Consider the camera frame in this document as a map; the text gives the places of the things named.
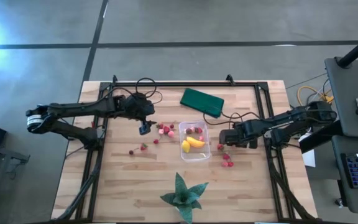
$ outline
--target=concrete floor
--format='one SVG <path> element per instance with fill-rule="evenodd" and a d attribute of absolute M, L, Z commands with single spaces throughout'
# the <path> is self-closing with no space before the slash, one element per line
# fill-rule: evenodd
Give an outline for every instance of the concrete floor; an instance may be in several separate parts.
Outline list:
<path fill-rule="evenodd" d="M 102 0 L 0 1 L 0 44 L 90 44 Z M 358 0 L 110 0 L 100 43 L 358 40 Z M 284 80 L 324 73 L 324 59 L 353 45 L 98 49 L 90 80 Z M 78 100 L 89 49 L 0 50 L 0 127 L 6 146 L 31 155 L 0 193 L 0 223 L 48 220 L 67 141 L 26 130 L 37 104 Z M 326 76 L 305 85 L 320 89 Z M 287 90 L 297 105 L 298 86 Z M 323 220 L 357 222 L 338 209 L 334 180 L 310 179 Z"/>

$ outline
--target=robotic arm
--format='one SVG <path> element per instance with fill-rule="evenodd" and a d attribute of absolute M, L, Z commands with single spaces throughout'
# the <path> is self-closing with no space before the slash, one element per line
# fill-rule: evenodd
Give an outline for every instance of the robotic arm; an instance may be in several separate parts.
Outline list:
<path fill-rule="evenodd" d="M 59 121 L 60 118 L 95 115 L 103 118 L 128 118 L 141 122 L 139 133 L 150 132 L 153 121 L 146 116 L 154 114 L 154 105 L 143 93 L 133 93 L 126 98 L 121 96 L 104 97 L 91 103 L 69 103 L 38 105 L 34 110 L 26 111 L 27 130 L 34 134 L 53 132 L 65 138 L 77 138 L 85 149 L 96 149 L 100 144 L 101 131 L 96 128 L 78 128 Z"/>
<path fill-rule="evenodd" d="M 252 119 L 235 122 L 233 129 L 222 130 L 219 143 L 228 146 L 257 148 L 257 138 L 268 135 L 272 147 L 282 147 L 291 136 L 303 134 L 312 126 L 331 124 L 336 119 L 336 113 L 331 105 L 323 102 L 312 102 L 307 106 L 298 106 L 293 110 L 267 119 Z"/>

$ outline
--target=plastic tray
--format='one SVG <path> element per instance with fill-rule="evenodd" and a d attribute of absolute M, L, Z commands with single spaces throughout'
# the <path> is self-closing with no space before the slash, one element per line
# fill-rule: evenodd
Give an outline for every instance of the plastic tray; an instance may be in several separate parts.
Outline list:
<path fill-rule="evenodd" d="M 186 129 L 188 128 L 201 128 L 203 132 L 201 134 L 191 133 L 186 134 Z M 211 156 L 211 150 L 209 149 L 209 137 L 208 137 L 208 129 L 207 125 L 204 121 L 184 121 L 179 124 L 180 130 L 180 155 L 181 158 L 186 162 L 197 162 L 208 159 Z M 190 151 L 185 153 L 181 148 L 181 144 L 183 140 L 186 140 L 187 136 L 198 139 L 200 136 L 204 137 L 205 145 L 203 147 L 190 147 Z"/>

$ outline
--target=wooden table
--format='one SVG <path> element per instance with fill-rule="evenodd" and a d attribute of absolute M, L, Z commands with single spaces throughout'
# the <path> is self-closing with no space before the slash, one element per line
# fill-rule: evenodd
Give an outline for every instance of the wooden table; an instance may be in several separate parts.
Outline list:
<path fill-rule="evenodd" d="M 96 100 L 99 84 L 100 82 L 84 82 L 80 101 Z M 268 86 L 274 113 L 279 114 L 289 110 L 284 82 L 268 81 Z M 155 114 L 148 116 L 147 119 L 164 124 L 173 123 L 175 127 L 178 127 L 182 121 L 203 120 L 200 112 L 179 103 L 183 87 L 157 89 L 163 94 L 163 100 L 155 105 Z M 194 89 L 223 98 L 225 100 L 223 111 L 226 114 L 233 112 L 243 114 L 248 111 L 258 114 L 253 88 L 195 87 Z M 152 88 L 139 88 L 139 91 L 143 92 L 149 90 Z M 127 95 L 122 90 L 117 90 L 114 94 Z M 159 99 L 159 94 L 151 97 L 152 101 Z M 207 118 L 211 123 L 227 121 L 223 116 L 219 119 L 209 116 Z M 244 117 L 244 119 L 253 118 L 252 115 Z M 85 128 L 91 125 L 92 120 L 92 116 L 75 118 L 75 125 Z M 182 221 L 180 214 L 159 197 L 174 192 L 176 172 L 185 179 L 188 187 L 209 182 L 199 200 L 203 209 L 193 210 L 194 222 L 277 220 L 265 148 L 261 139 L 257 149 L 231 148 L 234 167 L 221 167 L 222 154 L 218 152 L 216 146 L 219 132 L 227 129 L 227 124 L 208 126 L 212 155 L 205 162 L 195 163 L 186 163 L 180 157 L 178 132 L 173 139 L 164 136 L 160 144 L 156 145 L 153 144 L 153 140 L 160 138 L 157 128 L 153 126 L 151 133 L 140 136 L 139 126 L 140 123 L 134 120 L 121 118 L 109 120 L 94 222 Z M 140 147 L 141 143 L 149 145 L 147 152 L 136 151 L 134 156 L 130 156 L 129 150 Z M 80 146 L 79 141 L 71 142 L 67 153 Z M 78 193 L 85 157 L 86 151 L 83 150 L 72 154 L 65 161 L 52 218 L 62 214 Z M 295 147 L 288 147 L 283 150 L 283 157 L 292 192 L 307 211 L 316 217 L 301 151 Z M 280 198 L 285 210 L 282 194 Z M 88 201 L 85 200 L 84 214 L 87 208 Z"/>

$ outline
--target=green plant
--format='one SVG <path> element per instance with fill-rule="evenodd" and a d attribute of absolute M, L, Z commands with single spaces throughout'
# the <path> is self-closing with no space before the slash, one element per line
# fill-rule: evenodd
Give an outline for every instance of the green plant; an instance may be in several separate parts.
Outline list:
<path fill-rule="evenodd" d="M 189 224 L 193 221 L 193 208 L 201 209 L 200 203 L 197 201 L 199 197 L 204 193 L 204 190 L 208 183 L 199 184 L 187 189 L 185 181 L 177 173 L 175 177 L 175 193 L 168 193 L 160 196 L 160 198 L 170 205 L 173 205 L 179 209 L 182 218 Z"/>

